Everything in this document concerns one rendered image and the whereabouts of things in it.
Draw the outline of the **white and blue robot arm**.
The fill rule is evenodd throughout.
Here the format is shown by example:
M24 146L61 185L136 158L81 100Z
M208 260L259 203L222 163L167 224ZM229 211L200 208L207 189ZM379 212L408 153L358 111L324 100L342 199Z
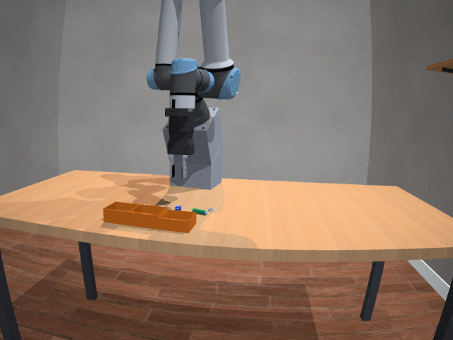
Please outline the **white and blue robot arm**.
M229 59L225 0L199 2L205 56L201 67L193 59L178 59L183 0L161 0L156 63L147 75L151 89L195 96L195 127L210 119L203 98L232 99L241 80Z

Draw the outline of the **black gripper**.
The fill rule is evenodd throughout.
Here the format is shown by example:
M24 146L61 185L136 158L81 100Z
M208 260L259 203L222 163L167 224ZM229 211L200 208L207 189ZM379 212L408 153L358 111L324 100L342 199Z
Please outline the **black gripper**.
M169 117L170 139L167 145L167 154L170 158L170 178L175 176L174 157L177 154L183 155L182 179L184 179L186 177L187 158L194 154L194 108L195 96L170 96L169 108L165 108L165 116Z

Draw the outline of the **orange divided tray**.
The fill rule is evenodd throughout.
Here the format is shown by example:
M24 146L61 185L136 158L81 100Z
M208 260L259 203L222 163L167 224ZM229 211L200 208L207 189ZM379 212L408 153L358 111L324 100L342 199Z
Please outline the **orange divided tray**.
M196 224L195 212L122 202L114 202L105 207L103 218L104 222L119 225L185 233L189 233Z

